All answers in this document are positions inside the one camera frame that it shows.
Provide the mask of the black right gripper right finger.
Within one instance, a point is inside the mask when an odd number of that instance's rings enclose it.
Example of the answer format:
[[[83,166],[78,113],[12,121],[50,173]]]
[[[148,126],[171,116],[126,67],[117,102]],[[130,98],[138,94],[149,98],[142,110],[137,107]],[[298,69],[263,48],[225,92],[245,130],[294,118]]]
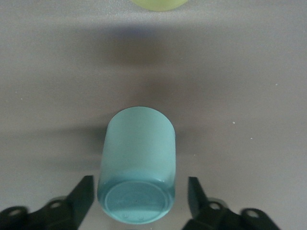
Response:
[[[188,204],[192,218],[184,230],[278,230],[276,223],[262,210],[245,208],[239,214],[223,200],[208,198],[197,177],[188,180]]]

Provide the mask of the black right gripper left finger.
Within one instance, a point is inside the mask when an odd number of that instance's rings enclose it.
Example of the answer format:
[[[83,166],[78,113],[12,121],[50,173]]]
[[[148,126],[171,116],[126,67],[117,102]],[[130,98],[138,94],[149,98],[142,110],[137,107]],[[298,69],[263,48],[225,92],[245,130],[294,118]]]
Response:
[[[94,202],[94,177],[83,177],[63,198],[55,198],[34,212],[12,206],[0,212],[2,230],[77,230]]]

